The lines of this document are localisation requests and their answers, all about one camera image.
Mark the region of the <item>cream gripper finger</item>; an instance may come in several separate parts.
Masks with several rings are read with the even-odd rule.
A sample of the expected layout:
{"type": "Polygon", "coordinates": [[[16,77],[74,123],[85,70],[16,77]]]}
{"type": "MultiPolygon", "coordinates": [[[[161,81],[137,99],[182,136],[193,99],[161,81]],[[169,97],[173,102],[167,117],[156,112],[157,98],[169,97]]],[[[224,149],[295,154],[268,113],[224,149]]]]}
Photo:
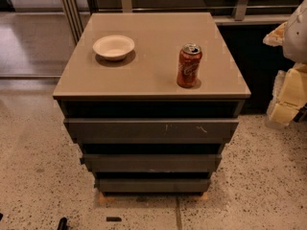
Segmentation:
{"type": "Polygon", "coordinates": [[[272,47],[282,46],[286,25],[287,22],[284,22],[280,24],[277,28],[272,30],[264,37],[263,43],[272,47]]]}
{"type": "Polygon", "coordinates": [[[296,63],[287,72],[279,70],[267,109],[270,122],[288,125],[307,104],[307,65],[296,63]]]}

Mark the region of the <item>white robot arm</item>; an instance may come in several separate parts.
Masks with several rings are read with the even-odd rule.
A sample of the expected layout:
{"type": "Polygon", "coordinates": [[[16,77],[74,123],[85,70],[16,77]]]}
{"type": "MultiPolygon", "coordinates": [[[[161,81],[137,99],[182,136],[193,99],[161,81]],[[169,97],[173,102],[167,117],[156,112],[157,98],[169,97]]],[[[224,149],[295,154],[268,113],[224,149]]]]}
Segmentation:
{"type": "Polygon", "coordinates": [[[295,63],[287,72],[278,71],[267,109],[267,125],[282,128],[307,104],[307,0],[288,21],[267,34],[263,43],[281,46],[283,56],[295,63]]]}

